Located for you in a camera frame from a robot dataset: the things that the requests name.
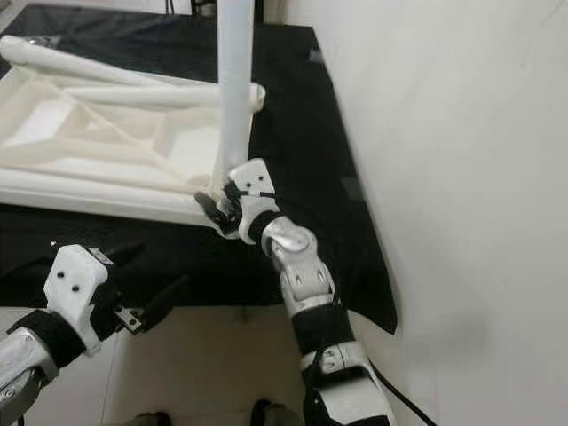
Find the tiled floor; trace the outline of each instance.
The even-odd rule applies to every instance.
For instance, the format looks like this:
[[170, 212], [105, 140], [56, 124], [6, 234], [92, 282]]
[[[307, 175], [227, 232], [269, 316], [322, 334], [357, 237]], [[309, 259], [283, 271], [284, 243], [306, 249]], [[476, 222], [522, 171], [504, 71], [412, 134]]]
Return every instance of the tiled floor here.
[[[0, 310], [4, 333], [27, 310]], [[121, 424], [167, 411], [174, 426], [244, 425], [259, 398], [298, 410], [299, 352], [282, 307], [178, 308], [146, 335], [106, 341], [61, 371], [26, 415], [28, 426]]]

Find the table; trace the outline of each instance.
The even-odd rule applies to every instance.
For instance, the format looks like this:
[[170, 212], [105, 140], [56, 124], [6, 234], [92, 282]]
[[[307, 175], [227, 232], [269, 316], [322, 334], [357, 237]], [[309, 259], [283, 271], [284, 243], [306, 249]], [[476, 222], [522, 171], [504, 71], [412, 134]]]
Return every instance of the table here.
[[[213, 20], [30, 5], [4, 34], [60, 35], [58, 49], [86, 58], [217, 80]], [[266, 160], [282, 210], [318, 236], [343, 302], [394, 332], [387, 268], [317, 39], [311, 28], [264, 24], [256, 25], [254, 38], [253, 80], [266, 88], [267, 100], [253, 121], [250, 156]], [[0, 61], [0, 75], [9, 69]], [[184, 272], [193, 285], [180, 305], [281, 303], [269, 259], [209, 228], [0, 204], [1, 270], [41, 255], [51, 241], [102, 249], [144, 241], [146, 252], [113, 277], [131, 305], [143, 304]], [[0, 305], [44, 306], [46, 273], [35, 267], [1, 281]]]

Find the white wall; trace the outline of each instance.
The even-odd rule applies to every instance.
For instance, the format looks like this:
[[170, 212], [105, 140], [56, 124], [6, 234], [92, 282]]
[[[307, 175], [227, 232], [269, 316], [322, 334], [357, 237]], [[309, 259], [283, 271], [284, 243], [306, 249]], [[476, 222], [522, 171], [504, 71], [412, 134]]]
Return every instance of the white wall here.
[[291, 3], [397, 282], [382, 368], [444, 425], [568, 424], [568, 4]]

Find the white plastic tube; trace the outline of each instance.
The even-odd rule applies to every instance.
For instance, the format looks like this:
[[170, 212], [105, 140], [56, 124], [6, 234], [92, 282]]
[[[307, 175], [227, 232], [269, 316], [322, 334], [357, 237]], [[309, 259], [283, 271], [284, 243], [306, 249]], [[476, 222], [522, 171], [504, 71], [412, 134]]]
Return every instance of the white plastic tube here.
[[5, 35], [0, 39], [0, 55], [13, 65], [28, 65], [48, 68], [64, 74], [80, 75], [111, 83], [137, 86], [168, 85], [144, 75], [111, 67], [96, 60], [85, 59], [62, 51], [28, 43], [13, 35]]
[[[193, 107], [221, 105], [221, 90], [217, 84], [200, 84], [195, 86], [101, 86], [101, 87], [68, 87], [63, 91], [73, 98], [101, 102], [113, 105], [155, 107]], [[248, 85], [248, 112], [255, 113], [263, 107], [264, 87], [250, 83]]]
[[217, 3], [221, 161], [225, 175], [249, 157], [254, 11], [254, 0], [219, 0]]

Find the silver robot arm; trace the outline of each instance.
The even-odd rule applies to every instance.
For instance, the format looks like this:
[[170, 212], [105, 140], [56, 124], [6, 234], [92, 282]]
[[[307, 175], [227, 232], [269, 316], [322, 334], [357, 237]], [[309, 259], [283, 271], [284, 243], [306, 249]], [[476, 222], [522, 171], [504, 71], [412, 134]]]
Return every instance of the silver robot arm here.
[[129, 245], [111, 250], [109, 256], [79, 245], [57, 251], [43, 288], [47, 311], [29, 313], [0, 342], [0, 426], [18, 421], [40, 390], [81, 354], [94, 356], [101, 342], [122, 328], [132, 334], [148, 331], [170, 312], [187, 277], [138, 310], [122, 306], [109, 279], [117, 265], [141, 249], [139, 244]]
[[202, 205], [213, 209], [225, 235], [238, 233], [246, 243], [260, 246], [280, 273], [284, 304], [303, 355], [306, 422], [395, 425], [379, 380], [353, 336], [334, 279], [318, 256], [314, 234], [280, 213], [264, 161], [251, 160], [229, 177], [225, 194], [233, 210], [224, 217], [211, 201]]

